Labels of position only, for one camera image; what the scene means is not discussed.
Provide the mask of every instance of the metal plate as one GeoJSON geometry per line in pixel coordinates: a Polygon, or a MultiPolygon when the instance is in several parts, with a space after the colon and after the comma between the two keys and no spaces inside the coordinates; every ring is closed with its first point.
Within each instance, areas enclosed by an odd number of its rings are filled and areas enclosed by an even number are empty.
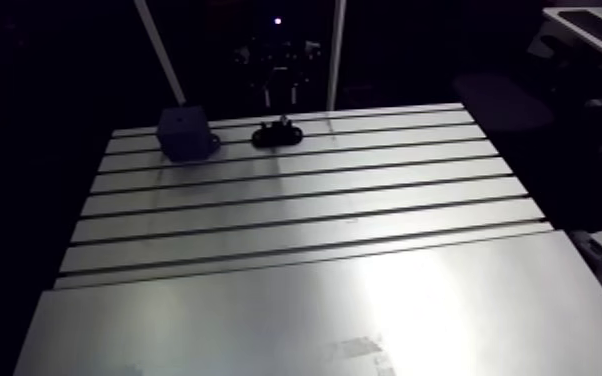
{"type": "Polygon", "coordinates": [[[472,159],[422,165],[378,167],[311,175],[272,177],[210,185],[189,185],[147,191],[90,196],[83,216],[233,204],[363,189],[442,183],[510,174],[501,158],[472,159]]]}
{"type": "MultiPolygon", "coordinates": [[[[415,112],[434,112],[434,111],[446,111],[446,110],[460,110],[463,109],[461,103],[442,103],[432,104],[423,106],[401,106],[401,107],[381,107],[381,108],[365,108],[357,110],[344,110],[344,111],[330,111],[330,112],[312,112],[305,114],[291,114],[288,117],[292,120],[303,121],[313,119],[334,119],[338,117],[355,117],[355,116],[375,116],[375,115],[387,115],[391,113],[415,113],[415,112]]],[[[210,127],[222,128],[222,127],[233,127],[241,125],[253,125],[263,122],[275,121],[280,118],[280,115],[272,116],[261,116],[254,118],[241,118],[241,119],[227,119],[227,120],[216,120],[209,122],[210,127]]],[[[117,129],[112,133],[113,138],[137,136],[144,134],[153,134],[156,131],[156,127],[142,127],[142,128],[131,128],[131,129],[117,129]]]]}
{"type": "MultiPolygon", "coordinates": [[[[295,124],[306,136],[332,135],[349,132],[381,131],[388,129],[408,129],[438,127],[442,125],[471,124],[473,118],[464,110],[423,112],[415,114],[391,114],[379,117],[339,118],[329,120],[309,120],[295,124]]],[[[217,128],[213,132],[223,143],[249,142],[252,132],[259,125],[233,128],[217,128]]],[[[144,150],[158,150],[156,136],[114,138],[107,146],[106,153],[130,153],[144,150]]]]}
{"type": "Polygon", "coordinates": [[[362,216],[394,210],[413,210],[505,197],[525,196],[514,177],[468,182],[330,194],[287,200],[220,205],[84,219],[77,223],[72,241],[87,242],[150,235],[215,231],[233,227],[271,225],[290,221],[362,216]]]}
{"type": "Polygon", "coordinates": [[[121,241],[68,249],[62,272],[263,255],[348,242],[542,219],[530,199],[458,205],[243,230],[121,241]]]}
{"type": "MultiPolygon", "coordinates": [[[[481,138],[485,138],[485,134],[475,124],[368,133],[343,133],[325,137],[307,137],[298,145],[276,149],[255,149],[249,143],[223,145],[210,159],[201,161],[200,163],[356,150],[383,146],[477,140],[481,138]]],[[[173,165],[170,160],[165,158],[161,151],[148,151],[133,154],[106,155],[100,164],[99,171],[110,172],[173,165]]]]}
{"type": "Polygon", "coordinates": [[[381,253],[403,251],[407,249],[425,248],[468,242],[473,240],[493,239],[522,234],[533,234],[553,230],[544,222],[527,222],[505,224],[470,230],[454,231],[426,236],[386,240],[366,244],[350,244],[332,246],[308,252],[276,254],[265,257],[242,257],[228,260],[188,263],[143,269],[93,272],[71,274],[56,280],[55,289],[98,286],[104,284],[127,283],[153,280],[159,278],[183,277],[190,275],[221,273],[225,271],[259,269],[270,266],[294,265],[309,262],[344,259],[349,257],[368,256],[381,253]]]}
{"type": "Polygon", "coordinates": [[[332,170],[365,168],[497,155],[488,141],[367,149],[340,153],[311,154],[191,165],[155,170],[109,173],[95,178],[92,192],[159,188],[185,184],[285,176],[332,170]]]}
{"type": "Polygon", "coordinates": [[[602,375],[563,233],[45,292],[15,375],[602,375]]]}

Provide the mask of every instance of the black bracket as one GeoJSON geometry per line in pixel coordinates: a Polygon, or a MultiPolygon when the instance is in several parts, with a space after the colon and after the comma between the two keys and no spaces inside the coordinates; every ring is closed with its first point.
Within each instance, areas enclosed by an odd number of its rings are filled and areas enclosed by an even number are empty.
{"type": "Polygon", "coordinates": [[[303,140],[303,131],[292,126],[292,121],[285,115],[271,125],[261,123],[261,128],[252,133],[252,145],[255,148],[272,148],[276,146],[296,145],[303,140]]]}

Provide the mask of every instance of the gray block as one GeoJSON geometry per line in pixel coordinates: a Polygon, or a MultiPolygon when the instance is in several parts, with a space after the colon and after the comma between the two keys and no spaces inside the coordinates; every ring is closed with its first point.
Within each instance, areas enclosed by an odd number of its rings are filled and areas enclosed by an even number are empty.
{"type": "Polygon", "coordinates": [[[219,138],[210,133],[200,106],[163,110],[156,137],[163,153],[173,162],[207,159],[220,144],[219,138]]]}

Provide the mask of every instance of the black clamp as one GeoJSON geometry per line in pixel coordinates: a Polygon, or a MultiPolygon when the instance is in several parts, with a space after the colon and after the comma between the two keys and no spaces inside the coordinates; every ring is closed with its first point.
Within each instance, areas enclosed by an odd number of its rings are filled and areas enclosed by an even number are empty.
{"type": "Polygon", "coordinates": [[[303,131],[292,126],[292,121],[282,115],[279,121],[271,125],[261,123],[261,128],[252,133],[252,145],[255,148],[272,148],[276,146],[296,145],[303,140],[303,131]]]}

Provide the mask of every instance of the metal pole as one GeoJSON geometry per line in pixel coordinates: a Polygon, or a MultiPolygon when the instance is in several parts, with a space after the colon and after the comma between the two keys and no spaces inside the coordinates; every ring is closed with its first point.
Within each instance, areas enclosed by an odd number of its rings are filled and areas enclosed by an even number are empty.
{"type": "Polygon", "coordinates": [[[166,53],[166,48],[163,46],[163,41],[161,40],[159,31],[156,30],[156,24],[154,24],[152,14],[150,13],[149,8],[147,7],[147,1],[134,0],[134,2],[135,7],[138,9],[138,14],[140,14],[140,18],[142,18],[142,23],[145,25],[145,30],[147,30],[147,35],[152,41],[152,46],[154,46],[156,56],[159,58],[159,62],[161,62],[163,72],[166,74],[166,79],[170,84],[170,88],[173,90],[175,100],[177,100],[178,105],[182,106],[187,102],[187,100],[184,98],[184,92],[182,92],[180,81],[177,80],[177,76],[175,75],[175,71],[173,70],[173,65],[170,63],[170,59],[168,58],[168,54],[166,53]]]}
{"type": "Polygon", "coordinates": [[[334,9],[334,29],[331,41],[331,60],[329,63],[329,88],[327,92],[327,111],[336,108],[336,89],[338,87],[338,71],[341,65],[341,45],[343,44],[343,25],[345,23],[345,7],[347,0],[336,0],[334,9]]]}

